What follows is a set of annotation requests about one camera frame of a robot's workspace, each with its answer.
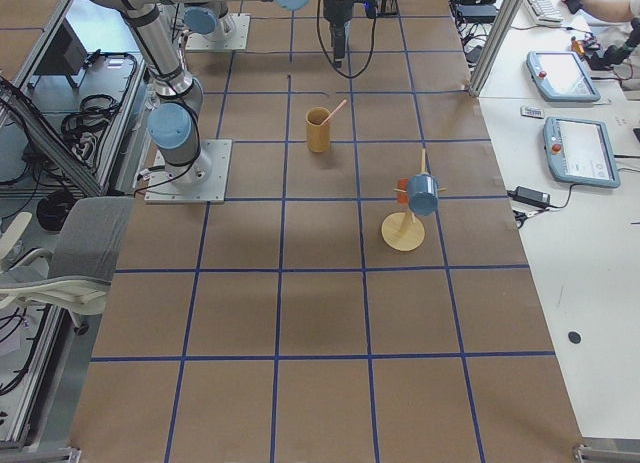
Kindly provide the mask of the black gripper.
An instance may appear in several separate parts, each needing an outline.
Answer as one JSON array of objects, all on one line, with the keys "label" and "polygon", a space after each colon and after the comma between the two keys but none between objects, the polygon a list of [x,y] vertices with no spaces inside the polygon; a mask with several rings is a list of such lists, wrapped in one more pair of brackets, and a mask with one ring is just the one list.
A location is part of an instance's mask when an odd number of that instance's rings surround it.
[{"label": "black gripper", "polygon": [[347,28],[353,17],[355,0],[323,0],[323,16],[329,23],[332,65],[341,67],[346,53]]}]

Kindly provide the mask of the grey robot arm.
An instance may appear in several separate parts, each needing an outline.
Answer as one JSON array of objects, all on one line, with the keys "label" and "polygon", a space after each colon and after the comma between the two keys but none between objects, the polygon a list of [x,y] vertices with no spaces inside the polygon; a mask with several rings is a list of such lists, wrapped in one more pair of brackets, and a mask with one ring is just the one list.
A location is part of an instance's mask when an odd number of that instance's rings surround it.
[{"label": "grey robot arm", "polygon": [[209,177],[212,159],[204,154],[198,134],[198,114],[203,90],[179,55],[172,41],[168,23],[160,13],[162,5],[184,4],[190,10],[207,15],[216,26],[220,17],[215,12],[229,1],[275,3],[296,11],[309,0],[88,0],[115,10],[129,28],[148,66],[153,88],[160,99],[148,119],[148,132],[164,158],[170,182],[189,185]]},{"label": "grey robot arm", "polygon": [[236,24],[224,1],[186,4],[183,21],[191,32],[213,42],[226,41],[236,32]]}]

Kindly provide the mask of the person's forearm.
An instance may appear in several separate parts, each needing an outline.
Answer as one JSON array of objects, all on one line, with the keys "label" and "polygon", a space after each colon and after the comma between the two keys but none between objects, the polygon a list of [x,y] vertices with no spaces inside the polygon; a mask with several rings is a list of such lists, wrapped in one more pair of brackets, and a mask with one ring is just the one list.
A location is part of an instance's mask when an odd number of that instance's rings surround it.
[{"label": "person's forearm", "polygon": [[583,9],[599,20],[629,22],[639,17],[639,0],[582,0]]}]

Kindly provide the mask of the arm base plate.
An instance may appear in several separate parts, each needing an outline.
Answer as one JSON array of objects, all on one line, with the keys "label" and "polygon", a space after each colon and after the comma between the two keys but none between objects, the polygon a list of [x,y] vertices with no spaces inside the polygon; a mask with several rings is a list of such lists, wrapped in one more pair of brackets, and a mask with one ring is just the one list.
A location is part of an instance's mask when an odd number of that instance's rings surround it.
[{"label": "arm base plate", "polygon": [[214,13],[186,16],[189,30],[185,49],[188,52],[244,51],[248,43],[251,16],[227,13],[217,18]]},{"label": "arm base plate", "polygon": [[149,204],[222,204],[228,181],[232,153],[230,139],[205,139],[200,142],[200,156],[189,171],[181,175],[183,169],[166,166],[163,156],[157,150],[154,164],[163,166],[150,176],[150,190],[144,195]]}]

